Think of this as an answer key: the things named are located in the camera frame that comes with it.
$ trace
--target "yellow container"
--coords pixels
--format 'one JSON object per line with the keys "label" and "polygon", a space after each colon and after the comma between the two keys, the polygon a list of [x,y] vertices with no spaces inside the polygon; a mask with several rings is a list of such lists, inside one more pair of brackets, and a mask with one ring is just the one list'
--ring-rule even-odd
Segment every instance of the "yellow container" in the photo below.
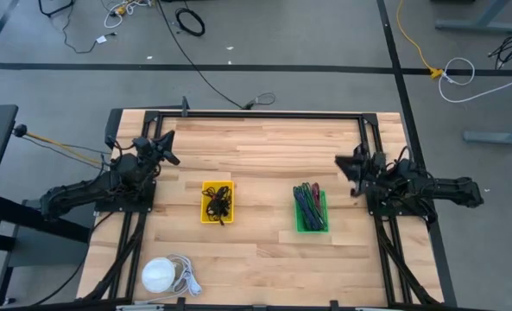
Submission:
{"label": "yellow container", "polygon": [[[234,207],[235,207],[235,183],[232,181],[204,181],[202,185],[202,191],[206,190],[209,187],[213,187],[215,192],[217,192],[221,187],[229,186],[231,190],[231,210],[229,211],[229,215],[227,217],[223,217],[223,223],[230,224],[234,219]],[[207,205],[210,203],[212,198],[207,195],[202,194],[202,204],[200,205],[200,221],[202,224],[218,224],[218,221],[211,221],[208,219],[207,214],[205,213],[205,209]]]}

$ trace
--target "wooden table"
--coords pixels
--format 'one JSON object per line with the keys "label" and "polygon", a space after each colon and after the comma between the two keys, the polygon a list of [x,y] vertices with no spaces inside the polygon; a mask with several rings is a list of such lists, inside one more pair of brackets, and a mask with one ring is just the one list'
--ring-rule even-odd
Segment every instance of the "wooden table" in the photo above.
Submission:
{"label": "wooden table", "polygon": [[[123,111],[117,132],[123,146],[140,135],[144,113]],[[377,113],[377,118],[382,146],[392,161],[406,145],[400,115]],[[176,131],[173,151],[181,163],[165,162],[157,178],[135,300],[160,296],[142,286],[142,267],[155,257],[178,253],[192,259],[204,290],[198,297],[186,296],[188,304],[327,306],[338,300],[340,306],[386,305],[373,218],[363,196],[349,195],[353,184],[334,164],[336,154],[351,155],[360,143],[356,122],[166,117],[162,133],[169,130]],[[200,191],[209,180],[235,182],[233,224],[200,223]],[[329,233],[296,232],[292,187],[304,181],[318,182],[326,191]],[[122,223],[123,215],[116,213],[92,234],[79,297],[94,288],[115,259]],[[424,221],[399,217],[398,223],[409,268],[432,297],[443,301]],[[391,261],[390,266],[400,301]],[[124,294],[128,267],[118,296]]]}

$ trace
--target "white spherical object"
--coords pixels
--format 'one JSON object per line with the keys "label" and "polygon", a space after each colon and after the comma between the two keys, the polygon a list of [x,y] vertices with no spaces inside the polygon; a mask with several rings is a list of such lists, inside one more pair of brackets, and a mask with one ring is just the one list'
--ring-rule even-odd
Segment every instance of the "white spherical object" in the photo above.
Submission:
{"label": "white spherical object", "polygon": [[154,258],[142,269],[142,285],[150,293],[161,293],[171,287],[175,267],[167,258]]}

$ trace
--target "green container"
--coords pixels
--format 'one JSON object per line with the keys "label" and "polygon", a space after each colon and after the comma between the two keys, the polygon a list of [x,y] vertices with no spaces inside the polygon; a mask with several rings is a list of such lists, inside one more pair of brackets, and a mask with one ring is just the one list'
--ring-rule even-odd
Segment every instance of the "green container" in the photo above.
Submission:
{"label": "green container", "polygon": [[304,223],[304,219],[303,219],[303,214],[301,212],[301,208],[300,206],[298,205],[298,201],[296,199],[294,199],[294,204],[295,204],[295,208],[294,208],[294,214],[295,214],[295,218],[296,218],[296,231],[298,231],[298,233],[319,233],[319,232],[328,232],[328,208],[326,207],[326,195],[325,195],[325,191],[322,191],[321,190],[321,194],[320,194],[320,199],[321,199],[321,210],[323,211],[323,219],[325,220],[325,228],[323,230],[319,230],[319,231],[313,231],[313,230],[308,230],[306,229],[306,224]]}

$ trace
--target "white cable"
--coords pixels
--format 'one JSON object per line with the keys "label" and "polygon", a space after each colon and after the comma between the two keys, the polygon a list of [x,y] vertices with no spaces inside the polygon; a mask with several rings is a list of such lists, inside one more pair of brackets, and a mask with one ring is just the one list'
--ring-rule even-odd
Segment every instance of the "white cable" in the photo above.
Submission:
{"label": "white cable", "polygon": [[121,23],[123,22],[123,17],[120,14],[115,14],[115,16],[119,17],[119,22],[117,22],[117,24],[115,24],[115,25],[108,26],[108,17],[110,17],[110,15],[112,13],[114,13],[115,8],[120,7],[122,5],[125,5],[125,11],[127,12],[128,15],[133,15],[133,13],[135,12],[135,7],[137,5],[138,6],[148,6],[146,3],[140,3],[138,1],[129,2],[129,1],[125,0],[121,3],[118,3],[118,4],[114,5],[113,7],[111,7],[111,9],[106,14],[106,18],[104,19],[104,27],[106,27],[108,29],[113,29],[113,28],[121,25]]}
{"label": "white cable", "polygon": [[[471,75],[471,78],[466,81],[466,82],[457,82],[456,80],[450,78],[448,75],[447,75],[447,68],[449,67],[449,65],[452,63],[452,61],[454,60],[462,60],[462,61],[465,61],[466,63],[468,63],[469,65],[471,65],[471,68],[472,68],[472,75]],[[461,58],[461,57],[456,57],[456,58],[453,58],[451,59],[450,61],[447,62],[446,64],[446,69],[444,69],[444,72],[442,73],[441,77],[439,78],[438,80],[438,90],[439,90],[439,95],[445,99],[446,101],[450,102],[450,103],[454,103],[454,104],[458,104],[458,103],[464,103],[464,102],[467,102],[469,100],[473,100],[475,98],[479,98],[479,97],[482,97],[483,95],[486,95],[486,94],[490,94],[490,93],[493,93],[493,92],[496,92],[496,91],[499,91],[499,90],[502,90],[504,89],[505,87],[509,87],[509,86],[512,86],[512,82],[504,85],[504,86],[499,86],[499,87],[496,87],[495,89],[491,89],[489,91],[486,91],[486,92],[481,92],[480,94],[477,94],[477,95],[474,95],[472,97],[469,97],[469,98],[465,98],[465,99],[459,99],[459,100],[454,100],[454,99],[449,99],[447,98],[444,93],[442,92],[442,79],[446,79],[447,82],[449,83],[452,83],[452,84],[455,84],[455,85],[458,85],[458,86],[466,86],[468,85],[469,83],[472,82],[472,80],[474,79],[474,65],[472,65],[471,61],[470,60],[467,60],[467,59],[464,59],[464,58]]]}
{"label": "white cable", "polygon": [[167,256],[167,259],[171,260],[171,262],[179,262],[183,267],[183,271],[180,273],[179,278],[171,285],[174,294],[146,301],[135,301],[136,305],[148,304],[154,301],[174,298],[185,294],[187,291],[190,293],[192,297],[196,297],[197,295],[200,295],[202,293],[202,288],[200,287],[200,285],[196,281],[196,278],[194,277],[193,264],[190,262],[190,259],[188,259],[188,257],[177,254],[171,254]]}

